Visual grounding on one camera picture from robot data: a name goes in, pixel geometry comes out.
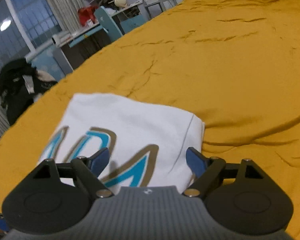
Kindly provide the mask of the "grey metal rack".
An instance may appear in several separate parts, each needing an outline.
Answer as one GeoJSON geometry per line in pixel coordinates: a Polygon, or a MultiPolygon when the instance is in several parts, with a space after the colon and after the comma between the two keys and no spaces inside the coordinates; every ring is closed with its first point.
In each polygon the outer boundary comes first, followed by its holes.
{"type": "Polygon", "coordinates": [[[142,0],[142,3],[149,16],[149,19],[152,19],[153,16],[151,15],[150,7],[158,6],[161,12],[164,12],[166,10],[165,3],[169,3],[173,8],[177,5],[177,0],[142,0]]]}

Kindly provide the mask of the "beige curtain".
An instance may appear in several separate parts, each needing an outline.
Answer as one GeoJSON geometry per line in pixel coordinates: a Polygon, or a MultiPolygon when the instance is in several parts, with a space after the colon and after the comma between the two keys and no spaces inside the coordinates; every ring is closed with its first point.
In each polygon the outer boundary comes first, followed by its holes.
{"type": "Polygon", "coordinates": [[[64,29],[74,33],[81,28],[78,10],[83,7],[81,0],[49,0],[64,29]]]}

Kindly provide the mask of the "mustard yellow bed quilt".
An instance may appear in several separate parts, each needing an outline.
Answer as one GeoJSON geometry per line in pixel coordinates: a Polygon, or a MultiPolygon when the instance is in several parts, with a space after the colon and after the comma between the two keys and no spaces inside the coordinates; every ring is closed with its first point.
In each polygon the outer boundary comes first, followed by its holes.
{"type": "Polygon", "coordinates": [[[76,93],[178,107],[202,152],[253,159],[290,196],[300,239],[300,0],[183,0],[94,54],[0,139],[0,211],[76,93]]]}

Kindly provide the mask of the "white t-shirt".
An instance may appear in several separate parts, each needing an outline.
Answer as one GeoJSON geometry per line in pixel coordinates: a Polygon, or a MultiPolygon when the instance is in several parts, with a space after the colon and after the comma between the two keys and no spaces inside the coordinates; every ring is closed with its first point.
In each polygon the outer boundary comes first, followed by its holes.
{"type": "Polygon", "coordinates": [[[186,150],[202,148],[205,124],[195,114],[114,94],[75,94],[41,159],[57,163],[90,157],[102,148],[109,164],[98,176],[114,193],[123,186],[175,186],[184,191],[193,173],[186,150]]]}

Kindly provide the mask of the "pile of dark clothes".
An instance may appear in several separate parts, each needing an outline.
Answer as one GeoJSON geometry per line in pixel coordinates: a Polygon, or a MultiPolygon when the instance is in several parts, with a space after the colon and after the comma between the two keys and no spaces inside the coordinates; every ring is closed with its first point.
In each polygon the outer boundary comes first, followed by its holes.
{"type": "Polygon", "coordinates": [[[0,71],[0,105],[12,126],[46,91],[57,84],[49,73],[38,70],[25,58],[12,60],[0,71]]]}

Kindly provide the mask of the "window with blue panes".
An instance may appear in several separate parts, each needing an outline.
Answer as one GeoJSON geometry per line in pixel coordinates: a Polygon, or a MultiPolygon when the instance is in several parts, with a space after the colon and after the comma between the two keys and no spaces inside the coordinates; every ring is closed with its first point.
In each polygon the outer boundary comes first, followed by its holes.
{"type": "Polygon", "coordinates": [[[0,0],[0,70],[61,31],[48,0],[0,0]]]}

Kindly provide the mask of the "cream round ball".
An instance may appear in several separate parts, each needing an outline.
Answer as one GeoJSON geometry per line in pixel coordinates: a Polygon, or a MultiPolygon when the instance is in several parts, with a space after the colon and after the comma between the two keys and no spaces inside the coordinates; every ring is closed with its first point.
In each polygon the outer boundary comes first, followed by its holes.
{"type": "Polygon", "coordinates": [[[127,0],[114,0],[114,4],[118,8],[125,8],[125,7],[127,7],[127,0]]]}

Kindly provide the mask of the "red bag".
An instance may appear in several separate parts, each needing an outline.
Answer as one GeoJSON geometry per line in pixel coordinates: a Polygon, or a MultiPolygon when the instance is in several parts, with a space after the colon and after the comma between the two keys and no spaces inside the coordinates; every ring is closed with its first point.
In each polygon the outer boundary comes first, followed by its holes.
{"type": "Polygon", "coordinates": [[[78,9],[77,13],[81,26],[84,27],[89,20],[91,20],[93,24],[96,23],[96,17],[94,15],[96,9],[98,9],[98,6],[94,5],[78,9]]]}

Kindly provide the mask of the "white blue desk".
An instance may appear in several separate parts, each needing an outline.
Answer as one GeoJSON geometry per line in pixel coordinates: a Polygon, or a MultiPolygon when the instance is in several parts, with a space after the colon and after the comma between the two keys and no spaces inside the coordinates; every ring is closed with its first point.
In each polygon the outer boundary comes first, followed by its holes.
{"type": "MultiPolygon", "coordinates": [[[[109,9],[104,7],[119,26],[123,35],[146,22],[141,13],[141,8],[142,2],[135,2],[110,14],[109,9]]],[[[96,24],[83,28],[77,34],[61,42],[53,52],[53,57],[64,74],[67,75],[77,69],[85,60],[111,43],[109,36],[97,20],[96,24]]]]}

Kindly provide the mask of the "teal desk chair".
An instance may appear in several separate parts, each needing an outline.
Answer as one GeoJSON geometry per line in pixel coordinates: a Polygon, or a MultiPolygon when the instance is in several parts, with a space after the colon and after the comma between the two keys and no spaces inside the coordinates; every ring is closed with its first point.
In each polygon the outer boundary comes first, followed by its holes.
{"type": "Polygon", "coordinates": [[[111,42],[114,42],[123,36],[123,32],[113,18],[106,12],[104,7],[96,9],[94,15],[109,36],[111,42]]]}

